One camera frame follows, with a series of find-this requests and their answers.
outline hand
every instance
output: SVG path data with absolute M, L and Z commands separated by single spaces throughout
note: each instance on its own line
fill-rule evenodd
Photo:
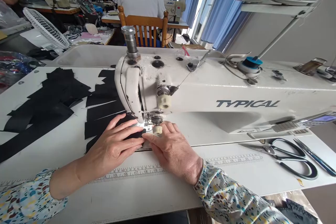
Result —
M 143 130 L 142 127 L 130 127 L 136 123 L 136 119 L 116 127 L 117 122 L 125 116 L 126 114 L 121 114 L 113 118 L 85 156 L 53 173 L 49 182 L 53 198 L 63 199 L 90 181 L 106 175 L 121 165 L 135 150 L 141 148 L 145 141 L 143 138 L 124 140 L 129 135 Z
M 162 137 L 145 133 L 142 137 L 150 142 L 161 166 L 176 176 L 195 185 L 203 169 L 203 159 L 191 148 L 176 124 L 161 123 Z

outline person's left hand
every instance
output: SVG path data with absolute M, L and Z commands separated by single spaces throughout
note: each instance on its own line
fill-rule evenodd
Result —
M 135 150 L 141 148 L 145 141 L 143 138 L 124 140 L 129 135 L 143 130 L 142 127 L 130 127 L 136 123 L 136 119 L 116 127 L 117 122 L 125 116 L 126 114 L 121 114 L 113 118 L 85 156 L 52 174 L 49 188 L 53 198 L 63 199 L 90 181 L 106 175 L 121 165 Z
M 129 135 L 143 130 L 142 127 L 130 127 L 137 123 L 136 119 L 116 127 L 117 122 L 125 116 L 126 114 L 121 114 L 113 118 L 97 142 L 81 158 L 78 166 L 78 178 L 81 181 L 88 183 L 106 175 L 141 148 L 145 141 L 143 138 L 124 140 Z

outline finger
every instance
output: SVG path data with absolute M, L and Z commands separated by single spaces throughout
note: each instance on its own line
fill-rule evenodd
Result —
M 180 130 L 179 130 L 177 124 L 173 124 L 173 127 L 174 127 L 174 129 L 175 129 L 176 132 L 180 132 Z
M 116 117 L 114 117 L 110 123 L 108 124 L 108 126 L 106 127 L 105 131 L 108 131 L 108 130 L 112 130 L 114 129 L 114 127 L 116 126 L 117 122 L 119 122 L 120 119 L 124 118 L 126 116 L 126 113 L 124 114 L 119 114 L 117 115 Z
M 118 157 L 118 162 L 120 164 L 122 164 L 126 158 L 128 158 L 129 156 L 131 156 L 137 149 L 140 149 L 142 147 L 142 145 L 137 145 L 137 146 L 133 146 L 132 148 L 129 148 L 127 150 L 124 150 Z
M 130 138 L 118 143 L 120 150 L 126 150 L 137 146 L 139 144 L 143 144 L 145 140 L 143 138 Z
M 170 133 L 170 131 L 167 128 L 167 125 L 165 123 L 161 123 L 160 126 L 162 127 L 162 134 L 163 135 L 168 135 Z
M 126 129 L 116 133 L 115 136 L 116 136 L 117 140 L 121 141 L 121 140 L 124 140 L 125 138 L 127 138 L 129 135 L 131 135 L 133 133 L 136 133 L 136 132 L 139 132 L 139 131 L 143 131 L 143 128 L 142 127 L 137 127 L 137 126 L 128 127 Z
M 173 126 L 173 124 L 172 124 L 171 122 L 169 122 L 169 121 L 164 121 L 163 123 L 167 126 L 168 130 L 169 130 L 171 133 L 176 133 L 176 130 L 174 129 L 174 126 Z
M 152 148 L 152 150 L 153 150 L 155 156 L 158 158 L 160 164 L 161 164 L 162 166 L 165 166 L 166 163 L 167 163 L 167 160 L 166 160 L 166 158 L 164 157 L 162 150 L 160 150 L 160 148 L 157 147 L 157 146 L 156 146 L 155 144 L 153 144 L 153 143 L 150 144 L 150 147 Z
M 133 119 L 133 120 L 129 120 L 126 122 L 123 122 L 122 124 L 118 125 L 117 127 L 115 127 L 113 130 L 111 130 L 111 133 L 117 133 L 119 131 L 122 131 L 130 126 L 132 126 L 133 124 L 136 124 L 138 122 L 138 120 Z
M 162 140 L 159 137 L 154 136 L 153 134 L 144 133 L 142 134 L 142 137 L 148 140 L 148 142 L 155 144 L 156 146 L 160 146 L 162 144 Z

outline measuring tape strip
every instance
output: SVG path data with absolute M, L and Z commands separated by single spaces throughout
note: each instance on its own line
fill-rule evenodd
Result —
M 259 153 L 248 153 L 248 154 L 238 154 L 229 156 L 219 156 L 219 157 L 209 157 L 204 158 L 205 161 L 218 166 L 233 166 L 233 165 L 243 165 L 247 163 L 262 162 L 263 156 Z M 89 184 L 113 182 L 125 179 L 138 179 L 150 176 L 158 176 L 169 174 L 169 172 L 161 167 L 159 163 L 157 164 L 146 164 L 141 166 L 131 166 L 131 167 L 118 167 L 110 171 L 104 177 L 98 178 L 91 181 Z M 26 181 L 31 181 L 33 179 L 22 179 L 22 180 L 11 180 L 0 182 L 0 191 L 7 190 L 13 186 L 22 184 Z

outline sleeve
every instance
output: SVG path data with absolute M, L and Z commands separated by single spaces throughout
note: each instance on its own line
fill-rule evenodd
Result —
M 33 181 L 0 192 L 0 223 L 46 220 L 63 210 L 68 198 L 57 200 L 49 192 L 54 171 L 43 170 Z
M 220 223 L 291 223 L 276 208 L 224 171 L 204 162 L 194 189 L 207 213 Z
M 163 0 L 158 0 L 158 14 L 157 16 L 161 19 L 164 18 L 164 11 L 166 10 L 165 3 Z

